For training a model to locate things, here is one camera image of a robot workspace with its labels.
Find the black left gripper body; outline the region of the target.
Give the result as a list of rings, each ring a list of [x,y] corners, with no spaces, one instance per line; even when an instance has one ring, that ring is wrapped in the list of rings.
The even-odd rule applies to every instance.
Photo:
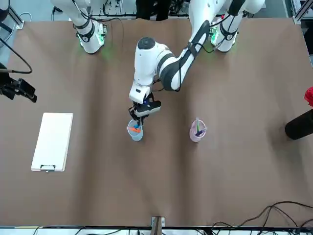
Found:
[[[133,106],[134,109],[138,112],[151,111],[154,108],[154,101],[154,95],[149,94],[148,96],[144,97],[143,103],[133,101]]]

